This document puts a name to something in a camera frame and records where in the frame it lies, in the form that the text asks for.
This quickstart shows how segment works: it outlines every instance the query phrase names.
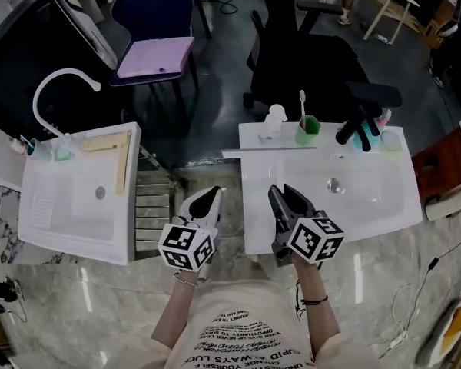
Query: toothbrush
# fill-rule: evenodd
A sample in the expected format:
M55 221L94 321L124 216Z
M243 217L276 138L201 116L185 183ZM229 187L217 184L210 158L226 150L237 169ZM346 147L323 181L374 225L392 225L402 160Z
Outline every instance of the toothbrush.
M306 93L304 93L304 90L301 90L299 92L299 98L300 98L300 111L302 112L302 118L300 119L300 125L302 126L302 129L306 131L306 110L304 109L304 102L306 102Z
M34 149L34 146L32 146L32 143L29 142L27 139L25 139L24 135L21 135L21 136L19 137L19 139L20 139L22 142L27 143L31 148Z

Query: sink basin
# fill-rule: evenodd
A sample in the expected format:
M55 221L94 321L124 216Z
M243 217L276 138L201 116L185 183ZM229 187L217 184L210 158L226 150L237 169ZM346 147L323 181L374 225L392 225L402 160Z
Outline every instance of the sink basin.
M92 138L130 131L124 191L116 195L119 149L66 161L28 158L18 236L44 248L115 264L134 260L134 200L141 130L136 123L73 135ZM45 142L56 146L59 139Z
M336 143L338 124L322 123L308 145L295 143L297 123L284 123L279 138L262 142L261 123L239 127L241 150L223 151L240 158L244 233L247 254L271 253L275 221L267 192L271 185L296 188L326 211L345 231L345 241L370 238L422 221L422 211L410 153L403 129L387 127L400 140L402 151L369 153L353 140Z

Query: white bottle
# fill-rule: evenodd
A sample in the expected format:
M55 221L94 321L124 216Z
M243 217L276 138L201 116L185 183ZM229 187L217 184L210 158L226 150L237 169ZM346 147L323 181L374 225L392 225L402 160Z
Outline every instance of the white bottle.
M261 140L266 141L278 137L284 121L287 121L284 107L279 104L273 104L270 107L270 113L261 125L262 129L259 133Z

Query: faucet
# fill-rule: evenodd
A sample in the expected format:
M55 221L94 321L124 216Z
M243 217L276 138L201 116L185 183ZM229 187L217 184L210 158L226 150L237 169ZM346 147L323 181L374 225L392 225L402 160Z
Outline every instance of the faucet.
M101 84L99 82L94 81L93 79L89 78L84 72L76 69L76 68L63 68L61 70L57 70L55 72L52 72L50 75L48 75L43 81L39 84L38 88L36 89L36 92L34 93L34 98L32 99L32 112L34 113L34 116L36 120L39 122L40 125L42 125L44 128L46 128L48 131L51 133L55 134L57 137L61 139L63 142L64 146L68 148L68 150L73 151L74 153L78 152L78 147L74 146L71 143L71 136L70 134L63 134L61 133L57 128L54 128L52 125L50 125L45 119L41 117L38 111L38 99L39 95L41 94L41 91L45 86L54 78L63 75L63 74L74 74L78 75L80 78L82 78L84 81L86 81L94 91L100 91L101 90Z
M359 103L352 117L337 132L336 139L340 145L345 145L350 137L356 132L362 142L362 150L370 151L371 146L366 132L363 130L363 123L366 121L370 133L374 137L380 136L374 118L382 115L382 106L399 107L403 103L400 91L397 88L386 85L378 85L368 82L347 82L350 94Z

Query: white faucet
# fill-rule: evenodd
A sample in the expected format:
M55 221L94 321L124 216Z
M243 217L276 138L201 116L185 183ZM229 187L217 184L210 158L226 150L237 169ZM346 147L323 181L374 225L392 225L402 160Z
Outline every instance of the white faucet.
M71 136L70 134L62 134L59 130L54 128L52 125L50 125L45 119L43 119L38 111L38 99L39 95L41 94L41 91L43 88L54 78L63 75L63 74L74 74L78 75L80 78L82 78L84 81L86 81L94 91L100 91L101 90L101 84L99 82L94 81L93 79L89 78L84 72L76 69L76 68L63 68L61 70L57 70L55 72L52 72L50 75L48 75L43 81L39 84L38 88L36 89L36 93L34 93L34 98L32 99L32 112L34 113L34 116L36 120L46 129L48 129L51 133L55 134L58 136L64 143L65 146L69 147L69 150L73 150L75 153L78 150L77 147L72 147L71 143Z

